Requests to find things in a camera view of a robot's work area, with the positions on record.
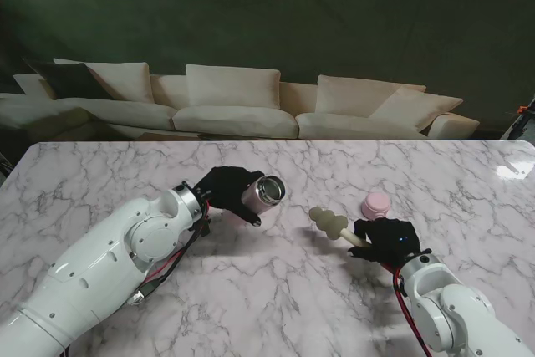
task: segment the green wall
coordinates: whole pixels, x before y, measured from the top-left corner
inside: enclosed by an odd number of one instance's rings
[[[21,56],[280,69],[426,84],[504,129],[535,91],[535,0],[0,0],[3,80]]]

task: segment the metal tumbler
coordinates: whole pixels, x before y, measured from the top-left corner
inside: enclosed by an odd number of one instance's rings
[[[275,207],[286,194],[284,183],[276,176],[260,177],[242,194],[242,202],[257,215]]]

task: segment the red object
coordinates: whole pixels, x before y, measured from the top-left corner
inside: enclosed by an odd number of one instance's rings
[[[206,219],[206,217],[208,216],[208,210],[210,209],[210,203],[208,201],[205,201],[206,203],[206,210],[204,211],[204,215],[202,216],[202,220],[204,221]],[[178,250],[177,252],[175,252],[171,258],[169,258],[166,263],[164,263],[161,267],[159,267],[158,269],[156,269],[153,273],[151,273],[144,281],[143,283],[147,283],[149,282],[154,276],[156,276],[158,273],[160,273],[161,271],[164,270],[164,268],[169,265],[171,262],[175,261],[175,259],[182,254],[182,249]]]
[[[169,258],[166,263],[164,263],[161,267],[159,267],[158,269],[156,269],[153,273],[151,273],[149,276],[147,276],[147,278],[143,281],[143,283],[147,283],[148,281],[150,281],[154,276],[156,276],[158,273],[160,273],[161,271],[164,270],[164,268],[170,264],[171,261],[175,261],[176,257],[178,257],[180,254],[182,254],[182,250],[178,250],[177,252],[175,252],[173,254],[173,256],[171,258]]]
[[[409,309],[407,308],[405,301],[403,301],[403,296],[401,295],[401,291],[400,291],[400,285],[398,284],[400,281],[400,270],[401,268],[397,268],[394,273],[393,285],[394,285],[394,293],[395,293],[396,298],[398,299],[398,303],[400,304],[401,312],[405,316],[407,323],[412,329],[412,333],[415,334],[415,337],[418,340],[418,343],[420,343],[422,350],[424,350],[425,357],[433,357],[429,349],[427,349],[427,344],[425,344],[424,340],[422,339],[420,331],[418,330],[418,328],[416,328],[415,321],[410,315]]]

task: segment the sofa cushion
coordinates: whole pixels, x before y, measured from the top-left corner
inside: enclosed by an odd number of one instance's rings
[[[298,124],[282,110],[245,106],[190,106],[173,117],[175,129],[208,134],[297,138]]]
[[[185,75],[151,75],[150,86],[156,104],[177,110],[190,106]]]
[[[54,90],[50,88],[47,80],[39,74],[15,74],[13,78],[27,96],[40,99],[56,99]]]
[[[303,140],[426,140],[425,135],[365,117],[303,113],[295,118]]]
[[[408,88],[399,88],[371,116],[397,125],[421,131],[436,116],[449,112],[462,103],[462,99],[434,94],[422,94]]]
[[[186,77],[191,105],[279,109],[278,70],[188,64]]]
[[[128,100],[60,99],[62,105],[78,106],[97,120],[116,125],[130,125],[147,129],[174,130],[172,121],[176,109],[169,106],[130,102]]]
[[[57,64],[83,63],[54,59]],[[154,104],[147,63],[84,63],[115,100]]]
[[[279,88],[281,110],[292,116],[313,113],[316,110],[316,96],[318,95],[316,84],[281,82]]]
[[[23,98],[0,99],[0,127],[24,130],[31,141],[46,141],[89,121],[89,114],[73,105],[55,100]]]
[[[56,99],[113,99],[83,63],[56,64],[39,60],[24,60],[36,73],[47,80]]]
[[[372,79],[318,76],[316,112],[369,117],[401,87],[424,92],[424,85],[386,83]]]

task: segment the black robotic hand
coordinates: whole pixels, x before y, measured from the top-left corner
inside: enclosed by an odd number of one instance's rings
[[[393,269],[403,265],[411,254],[420,253],[420,240],[410,222],[380,217],[374,221],[359,219],[354,223],[354,234],[366,238],[371,247],[353,247],[350,252],[354,257],[371,262],[382,263]]]
[[[209,193],[207,199],[215,208],[227,209],[253,226],[260,226],[260,217],[242,203],[242,193],[264,176],[261,171],[250,172],[242,167],[214,167],[197,183],[194,190]]]

